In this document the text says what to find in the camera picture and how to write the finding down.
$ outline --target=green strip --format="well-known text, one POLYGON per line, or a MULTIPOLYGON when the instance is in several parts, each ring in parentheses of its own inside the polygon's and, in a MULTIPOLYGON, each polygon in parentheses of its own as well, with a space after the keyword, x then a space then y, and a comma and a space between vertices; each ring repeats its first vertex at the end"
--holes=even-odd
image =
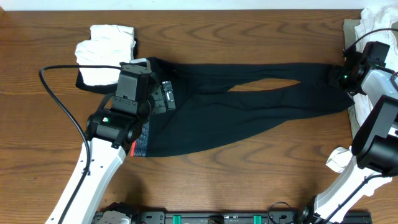
POLYGON ((260 215, 253 216, 254 224, 261 224, 262 218, 260 215))
POLYGON ((180 215, 173 216, 173 224, 181 224, 181 216, 180 215))

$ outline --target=wooden table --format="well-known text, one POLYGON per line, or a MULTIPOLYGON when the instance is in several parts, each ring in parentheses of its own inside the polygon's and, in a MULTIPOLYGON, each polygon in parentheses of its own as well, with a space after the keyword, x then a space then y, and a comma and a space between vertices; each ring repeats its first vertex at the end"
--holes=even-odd
MULTIPOLYGON (((40 84, 45 65, 75 64, 93 24, 136 28, 139 57, 181 63, 342 64, 343 19, 359 11, 5 12, 0 29, 0 222, 43 223, 58 202, 81 147, 70 120, 40 84)), ((85 124, 102 96, 75 88, 76 70, 47 72, 51 88, 85 124)), ((236 90, 291 85, 262 80, 236 90)), ((267 210, 306 204, 338 176, 325 166, 348 147, 347 112, 286 122, 234 144, 184 156, 126 158, 100 207, 124 201, 170 211, 267 210)), ((398 218, 398 182, 363 198, 375 223, 398 218)))

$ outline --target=wood grain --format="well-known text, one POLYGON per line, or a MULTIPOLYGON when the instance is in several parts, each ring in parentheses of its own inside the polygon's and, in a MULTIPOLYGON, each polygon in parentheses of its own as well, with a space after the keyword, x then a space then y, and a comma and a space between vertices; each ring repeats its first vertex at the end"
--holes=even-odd
MULTIPOLYGON (((359 11, 6 12, 0 28, 0 223, 43 223, 75 167, 81 139, 42 88, 40 67, 74 64, 76 44, 93 24, 136 28, 139 56, 180 63, 342 64, 343 19, 359 11)), ((80 123, 100 95, 75 88, 76 70, 46 73, 80 123)), ((235 90, 295 83, 261 80, 235 90)), ((175 157, 131 158, 110 182, 100 207, 125 201, 177 210, 299 207, 336 178, 330 152, 351 142, 347 112, 286 122, 234 144, 175 157)), ((398 218, 396 182, 362 199, 375 223, 398 218)))

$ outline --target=white cloth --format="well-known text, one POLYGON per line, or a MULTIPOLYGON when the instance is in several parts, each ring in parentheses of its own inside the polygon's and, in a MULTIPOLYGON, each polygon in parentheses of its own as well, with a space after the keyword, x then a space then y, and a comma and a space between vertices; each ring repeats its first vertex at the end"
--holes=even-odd
MULTIPOLYGON (((112 65, 133 59, 134 28, 118 25, 93 25, 91 40, 76 46, 76 61, 79 65, 112 65)), ((86 85, 109 85, 118 82, 119 70, 112 68, 81 68, 86 85)))
POLYGON ((351 146, 349 149, 338 147, 333 152, 331 152, 328 160, 326 161, 326 166, 331 168, 335 172, 342 172, 350 162, 353 153, 351 152, 351 146))
MULTIPOLYGON (((398 7, 384 7, 382 9, 364 9, 361 12, 361 23, 355 27, 356 38, 381 28, 391 28, 398 21, 398 7)), ((386 67, 398 71, 398 48, 397 40, 392 31, 379 31, 367 35, 356 44, 356 50, 362 52, 369 41, 379 41, 390 45, 386 58, 386 67)), ((365 119, 373 109, 368 96, 357 94, 354 96, 355 113, 358 124, 362 126, 365 119)))

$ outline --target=black cloth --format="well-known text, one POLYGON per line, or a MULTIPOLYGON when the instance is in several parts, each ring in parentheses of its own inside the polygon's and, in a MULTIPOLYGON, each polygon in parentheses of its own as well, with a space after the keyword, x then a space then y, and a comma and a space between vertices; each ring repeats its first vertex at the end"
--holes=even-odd
MULTIPOLYGON (((146 147, 137 156, 174 156, 212 149, 288 120, 333 114, 353 104, 347 93, 328 85, 326 77, 333 67, 328 64, 184 65, 148 59, 161 81, 172 82, 176 109, 150 117, 149 130, 143 135, 146 147), (228 91, 263 78, 300 83, 275 90, 228 91)), ((109 86, 90 88, 98 93, 116 91, 116 86, 112 90, 109 86)))

